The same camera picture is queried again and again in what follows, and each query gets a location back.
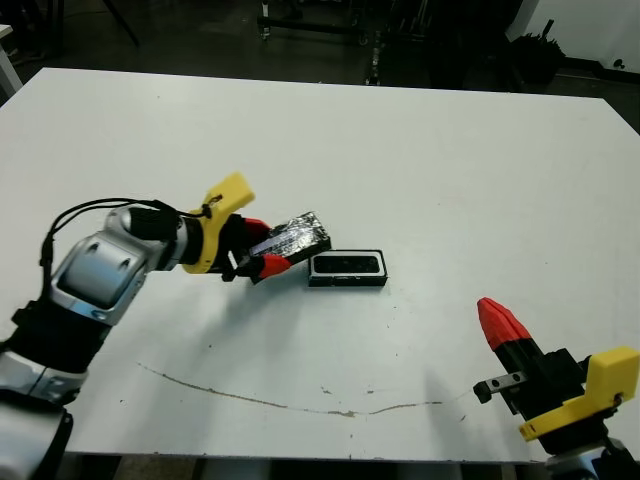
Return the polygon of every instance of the white table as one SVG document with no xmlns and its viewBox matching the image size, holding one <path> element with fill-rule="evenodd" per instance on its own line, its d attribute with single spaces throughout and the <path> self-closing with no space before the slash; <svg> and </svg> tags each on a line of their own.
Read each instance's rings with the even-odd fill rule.
<svg viewBox="0 0 640 480">
<path fill-rule="evenodd" d="M 6 37 L 11 32 L 12 29 L 9 25 L 0 25 L 0 39 Z M 0 43 L 0 86 L 9 97 L 13 96 L 13 94 L 22 88 L 20 77 L 18 77 L 13 65 L 11 65 L 9 57 L 7 57 L 6 52 L 2 48 L 2 43 Z"/>
<path fill-rule="evenodd" d="M 309 290 L 306 266 L 255 287 L 150 275 L 71 405 L 74 451 L 544 460 L 471 393 L 504 373 L 476 301 L 544 350 L 640 347 L 640 137 L 602 100 L 45 69 L 0 110 L 0 144 L 4 333 L 56 213 L 196 207 L 234 170 L 246 215 L 315 210 L 390 272 L 381 290 Z M 608 424 L 638 456 L 640 402 Z"/>
</svg>

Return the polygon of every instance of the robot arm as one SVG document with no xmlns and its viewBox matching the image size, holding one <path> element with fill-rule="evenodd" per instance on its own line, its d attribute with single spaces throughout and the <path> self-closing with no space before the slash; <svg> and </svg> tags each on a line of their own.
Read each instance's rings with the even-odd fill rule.
<svg viewBox="0 0 640 480">
<path fill-rule="evenodd" d="M 234 174 L 191 213 L 127 201 L 51 275 L 53 235 L 61 228 L 54 223 L 43 244 L 42 295 L 16 312 L 17 329 L 0 345 L 0 478 L 53 476 L 73 424 L 64 405 L 79 394 L 89 363 L 149 272 L 181 264 L 226 280 L 243 274 L 229 255 L 241 255 L 269 230 L 255 220 L 244 228 L 246 219 L 233 214 L 252 199 L 244 178 Z M 228 223 L 234 227 L 225 228 Z M 259 275 L 259 264 L 259 258 L 248 262 L 246 276 Z"/>
</svg>

